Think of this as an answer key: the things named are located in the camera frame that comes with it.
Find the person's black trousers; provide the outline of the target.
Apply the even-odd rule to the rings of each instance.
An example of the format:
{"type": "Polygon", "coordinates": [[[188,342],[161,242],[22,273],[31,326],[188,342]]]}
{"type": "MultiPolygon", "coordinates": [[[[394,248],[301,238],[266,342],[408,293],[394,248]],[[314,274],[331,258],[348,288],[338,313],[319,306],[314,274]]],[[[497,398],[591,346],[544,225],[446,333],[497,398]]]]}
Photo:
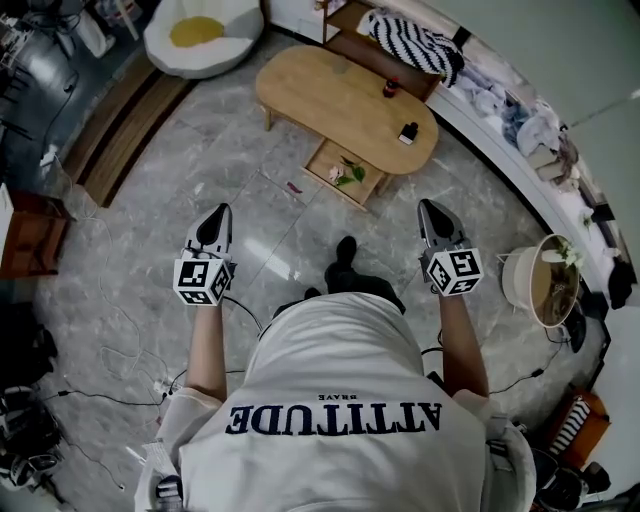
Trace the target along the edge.
{"type": "Polygon", "coordinates": [[[405,305],[398,298],[391,284],[383,278],[361,274],[351,266],[339,262],[334,262],[327,268],[324,278],[329,294],[375,295],[394,304],[401,314],[406,312],[405,305]]]}

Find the striped black white cloth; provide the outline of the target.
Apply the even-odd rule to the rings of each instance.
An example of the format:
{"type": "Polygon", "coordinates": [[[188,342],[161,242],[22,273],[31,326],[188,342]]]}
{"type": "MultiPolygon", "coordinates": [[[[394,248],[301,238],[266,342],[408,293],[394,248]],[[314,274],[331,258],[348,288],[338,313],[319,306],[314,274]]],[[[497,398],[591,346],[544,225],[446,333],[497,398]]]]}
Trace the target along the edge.
{"type": "Polygon", "coordinates": [[[549,447],[549,451],[553,455],[559,455],[569,447],[584,426],[590,412],[591,407],[582,396],[573,399],[569,411],[549,447]]]}

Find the brown wooden cabinet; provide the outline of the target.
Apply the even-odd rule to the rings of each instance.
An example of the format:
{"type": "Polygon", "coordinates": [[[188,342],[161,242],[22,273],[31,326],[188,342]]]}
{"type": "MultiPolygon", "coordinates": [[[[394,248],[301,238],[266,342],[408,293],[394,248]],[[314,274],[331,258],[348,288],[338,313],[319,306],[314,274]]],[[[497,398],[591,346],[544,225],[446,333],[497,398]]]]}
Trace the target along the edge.
{"type": "Polygon", "coordinates": [[[62,200],[0,185],[0,279],[58,274],[72,217],[62,200]]]}

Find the wooden shelf rack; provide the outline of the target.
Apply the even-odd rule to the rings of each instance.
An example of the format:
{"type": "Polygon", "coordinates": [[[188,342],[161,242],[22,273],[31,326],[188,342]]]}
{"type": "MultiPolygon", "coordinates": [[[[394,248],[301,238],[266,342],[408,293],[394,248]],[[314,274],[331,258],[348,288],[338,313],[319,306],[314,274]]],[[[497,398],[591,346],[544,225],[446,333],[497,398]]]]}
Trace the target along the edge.
{"type": "Polygon", "coordinates": [[[357,26],[374,5],[367,0],[346,0],[330,10],[331,0],[317,0],[322,13],[322,44],[325,49],[384,77],[398,79],[402,89],[426,101],[441,83],[442,76],[428,74],[386,52],[375,39],[361,35],[357,26]]]}

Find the wooden coffee table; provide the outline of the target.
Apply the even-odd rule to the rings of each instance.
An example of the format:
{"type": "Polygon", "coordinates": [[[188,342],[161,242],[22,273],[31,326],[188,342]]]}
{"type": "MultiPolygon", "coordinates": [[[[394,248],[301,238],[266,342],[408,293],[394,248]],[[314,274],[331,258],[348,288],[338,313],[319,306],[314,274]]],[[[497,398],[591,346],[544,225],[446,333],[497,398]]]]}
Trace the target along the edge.
{"type": "Polygon", "coordinates": [[[426,104],[398,89],[383,96],[385,79],[351,62],[343,75],[333,72],[337,54],[315,46],[294,46],[272,58],[258,73],[256,94],[265,123],[285,119],[347,151],[384,173],[381,194],[393,178],[419,171],[438,141],[438,127],[426,104]],[[417,122],[416,139],[398,136],[417,122]]]}

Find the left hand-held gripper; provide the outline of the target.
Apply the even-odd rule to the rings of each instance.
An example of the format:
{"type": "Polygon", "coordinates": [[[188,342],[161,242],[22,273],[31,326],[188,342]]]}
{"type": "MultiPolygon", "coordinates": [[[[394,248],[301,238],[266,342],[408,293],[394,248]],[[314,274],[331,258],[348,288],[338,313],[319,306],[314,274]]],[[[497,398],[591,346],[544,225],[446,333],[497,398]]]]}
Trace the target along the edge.
{"type": "Polygon", "coordinates": [[[181,257],[174,261],[173,290],[187,306],[218,306],[230,289],[236,264],[228,253],[232,243],[233,214],[220,203],[189,228],[181,257]]]}

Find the black white striped blanket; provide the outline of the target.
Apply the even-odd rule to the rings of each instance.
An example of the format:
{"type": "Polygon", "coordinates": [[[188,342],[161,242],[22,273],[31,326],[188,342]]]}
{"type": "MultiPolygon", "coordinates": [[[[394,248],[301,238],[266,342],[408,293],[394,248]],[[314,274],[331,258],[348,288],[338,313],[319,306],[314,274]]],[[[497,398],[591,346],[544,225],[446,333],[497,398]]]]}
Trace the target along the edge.
{"type": "Polygon", "coordinates": [[[381,9],[370,10],[362,22],[365,34],[390,55],[424,73],[439,74],[447,88],[456,84],[465,62],[452,39],[381,9]]]}

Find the white yellow bean bag chair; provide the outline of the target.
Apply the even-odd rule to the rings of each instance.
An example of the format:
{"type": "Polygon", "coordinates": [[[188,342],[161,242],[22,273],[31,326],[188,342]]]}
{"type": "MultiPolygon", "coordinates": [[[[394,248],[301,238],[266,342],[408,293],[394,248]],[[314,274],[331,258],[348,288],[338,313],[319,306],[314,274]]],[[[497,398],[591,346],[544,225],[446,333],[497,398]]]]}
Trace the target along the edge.
{"type": "Polygon", "coordinates": [[[161,0],[144,45],[164,73],[204,79],[241,62],[263,29],[260,0],[161,0]]]}

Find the person's left forearm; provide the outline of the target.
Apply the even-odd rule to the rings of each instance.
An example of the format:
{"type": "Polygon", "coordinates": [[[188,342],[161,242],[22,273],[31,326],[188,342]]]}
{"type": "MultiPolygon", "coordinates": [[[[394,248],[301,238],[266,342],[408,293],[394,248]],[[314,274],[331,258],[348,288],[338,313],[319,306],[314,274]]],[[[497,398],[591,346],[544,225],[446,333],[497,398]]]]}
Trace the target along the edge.
{"type": "Polygon", "coordinates": [[[184,386],[221,402],[227,398],[224,329],[220,305],[196,308],[184,386]]]}

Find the wooden drawer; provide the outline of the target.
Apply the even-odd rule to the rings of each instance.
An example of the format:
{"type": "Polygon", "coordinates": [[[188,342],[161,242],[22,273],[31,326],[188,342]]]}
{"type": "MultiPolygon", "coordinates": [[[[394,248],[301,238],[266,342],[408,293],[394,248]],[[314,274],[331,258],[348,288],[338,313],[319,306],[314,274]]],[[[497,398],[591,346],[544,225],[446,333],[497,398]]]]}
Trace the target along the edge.
{"type": "Polygon", "coordinates": [[[303,171],[320,185],[327,187],[336,193],[341,199],[362,211],[366,210],[365,204],[369,197],[383,184],[384,173],[361,159],[357,155],[347,151],[329,139],[323,138],[318,147],[302,167],[303,171]],[[359,162],[366,170],[366,176],[362,183],[350,183],[341,187],[329,182],[329,170],[340,163],[340,157],[344,156],[354,162],[359,162]]]}

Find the pink flower with green leaves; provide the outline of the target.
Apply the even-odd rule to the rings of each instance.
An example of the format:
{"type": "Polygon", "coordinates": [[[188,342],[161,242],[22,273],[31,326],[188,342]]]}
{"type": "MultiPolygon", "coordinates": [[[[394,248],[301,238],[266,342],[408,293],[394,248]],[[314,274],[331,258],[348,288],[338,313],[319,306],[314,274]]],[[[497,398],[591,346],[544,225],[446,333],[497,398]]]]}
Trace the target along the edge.
{"type": "Polygon", "coordinates": [[[344,156],[340,157],[340,163],[329,170],[329,182],[341,187],[350,183],[362,183],[366,176],[366,170],[359,162],[354,162],[344,156]]]}

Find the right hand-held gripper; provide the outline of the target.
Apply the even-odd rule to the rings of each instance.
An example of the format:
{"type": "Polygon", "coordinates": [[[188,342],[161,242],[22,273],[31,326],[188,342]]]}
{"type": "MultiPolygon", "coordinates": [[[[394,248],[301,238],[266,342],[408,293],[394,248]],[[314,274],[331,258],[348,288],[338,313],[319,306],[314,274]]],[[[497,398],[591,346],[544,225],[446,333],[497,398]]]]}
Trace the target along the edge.
{"type": "Polygon", "coordinates": [[[483,279],[483,266],[461,220],[443,204],[429,199],[419,202],[417,214],[427,246],[419,258],[424,282],[443,297],[472,292],[483,279]]]}

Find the white vase with flowers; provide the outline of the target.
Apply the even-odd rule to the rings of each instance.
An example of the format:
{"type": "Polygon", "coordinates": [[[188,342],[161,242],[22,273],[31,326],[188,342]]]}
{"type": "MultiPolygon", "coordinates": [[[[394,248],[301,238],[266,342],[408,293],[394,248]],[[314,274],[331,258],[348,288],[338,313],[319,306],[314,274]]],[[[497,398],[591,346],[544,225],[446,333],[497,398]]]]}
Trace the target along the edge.
{"type": "Polygon", "coordinates": [[[583,255],[566,239],[558,239],[558,247],[543,251],[541,258],[547,263],[563,263],[567,268],[576,269],[582,268],[584,260],[583,255]]]}

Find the person's white shirt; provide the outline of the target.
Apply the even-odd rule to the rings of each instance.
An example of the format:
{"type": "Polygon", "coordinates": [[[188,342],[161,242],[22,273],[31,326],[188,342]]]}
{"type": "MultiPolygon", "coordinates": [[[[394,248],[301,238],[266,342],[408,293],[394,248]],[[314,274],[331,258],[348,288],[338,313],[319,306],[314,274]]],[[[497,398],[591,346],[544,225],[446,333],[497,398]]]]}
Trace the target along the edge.
{"type": "Polygon", "coordinates": [[[224,402],[170,402],[135,512],[529,512],[531,449],[491,401],[426,377],[391,302],[322,295],[266,327],[224,402]]]}

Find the person's right forearm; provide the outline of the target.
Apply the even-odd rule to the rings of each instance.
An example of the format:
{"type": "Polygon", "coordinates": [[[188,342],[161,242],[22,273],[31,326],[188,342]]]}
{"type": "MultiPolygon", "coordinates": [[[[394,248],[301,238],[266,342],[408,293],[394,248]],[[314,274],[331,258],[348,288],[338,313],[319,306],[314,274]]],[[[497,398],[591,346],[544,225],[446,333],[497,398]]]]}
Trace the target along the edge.
{"type": "Polygon", "coordinates": [[[443,348],[443,382],[454,396],[467,390],[488,398],[488,377],[480,345],[462,296],[440,296],[443,348]]]}

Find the black slipper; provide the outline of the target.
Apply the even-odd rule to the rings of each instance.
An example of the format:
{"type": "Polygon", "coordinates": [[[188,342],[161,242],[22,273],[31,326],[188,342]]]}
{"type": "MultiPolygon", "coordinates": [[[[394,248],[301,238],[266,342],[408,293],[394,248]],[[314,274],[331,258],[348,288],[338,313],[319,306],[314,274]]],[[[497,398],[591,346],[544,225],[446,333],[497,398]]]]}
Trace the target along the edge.
{"type": "Polygon", "coordinates": [[[568,335],[571,350],[577,354],[584,345],[587,331],[585,315],[578,303],[574,305],[571,312],[567,315],[563,326],[568,335]]]}

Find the white round side table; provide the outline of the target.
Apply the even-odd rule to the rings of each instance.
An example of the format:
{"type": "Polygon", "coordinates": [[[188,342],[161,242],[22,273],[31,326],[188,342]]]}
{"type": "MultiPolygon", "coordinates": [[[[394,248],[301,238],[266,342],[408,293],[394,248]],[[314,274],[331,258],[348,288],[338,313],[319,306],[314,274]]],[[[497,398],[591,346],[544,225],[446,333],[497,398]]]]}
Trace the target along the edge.
{"type": "Polygon", "coordinates": [[[543,251],[558,247],[558,239],[570,241],[563,235],[551,234],[537,245],[519,247],[499,256],[503,262],[501,286],[505,298],[512,306],[530,313],[544,328],[555,328],[564,322],[580,287],[581,269],[547,263],[541,258],[543,251]]]}

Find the pile of pale clothes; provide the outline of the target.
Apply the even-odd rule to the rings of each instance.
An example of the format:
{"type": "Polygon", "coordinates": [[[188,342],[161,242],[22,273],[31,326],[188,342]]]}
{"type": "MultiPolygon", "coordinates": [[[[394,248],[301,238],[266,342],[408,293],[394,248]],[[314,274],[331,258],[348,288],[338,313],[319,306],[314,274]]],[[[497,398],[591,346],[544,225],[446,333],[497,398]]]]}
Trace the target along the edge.
{"type": "Polygon", "coordinates": [[[470,64],[458,73],[456,87],[476,113],[520,152],[541,181],[564,192],[579,188],[578,150],[546,102],[538,99],[529,108],[470,64]]]}

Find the orange box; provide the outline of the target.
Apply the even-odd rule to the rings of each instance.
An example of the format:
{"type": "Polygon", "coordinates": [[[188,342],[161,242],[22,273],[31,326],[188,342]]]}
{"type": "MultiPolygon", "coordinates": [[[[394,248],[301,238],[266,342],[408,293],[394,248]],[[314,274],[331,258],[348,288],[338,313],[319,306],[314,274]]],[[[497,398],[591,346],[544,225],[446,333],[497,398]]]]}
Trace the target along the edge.
{"type": "Polygon", "coordinates": [[[600,442],[610,426],[609,415],[601,399],[584,389],[573,389],[566,394],[551,414],[544,430],[546,449],[558,460],[575,469],[586,466],[591,452],[600,442]],[[582,396],[590,405],[591,412],[584,426],[569,447],[559,455],[553,455],[549,447],[565,419],[573,399],[582,396]]]}

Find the black cloth bag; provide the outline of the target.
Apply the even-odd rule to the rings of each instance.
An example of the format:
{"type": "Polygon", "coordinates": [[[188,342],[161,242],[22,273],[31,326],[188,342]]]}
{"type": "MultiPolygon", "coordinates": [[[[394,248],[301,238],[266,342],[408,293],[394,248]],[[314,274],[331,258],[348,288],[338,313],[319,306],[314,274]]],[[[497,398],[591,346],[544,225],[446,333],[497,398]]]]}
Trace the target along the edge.
{"type": "Polygon", "coordinates": [[[614,267],[608,279],[608,291],[611,308],[620,309],[626,305],[632,294],[632,286],[637,283],[635,272],[631,264],[616,257],[614,267]]]}

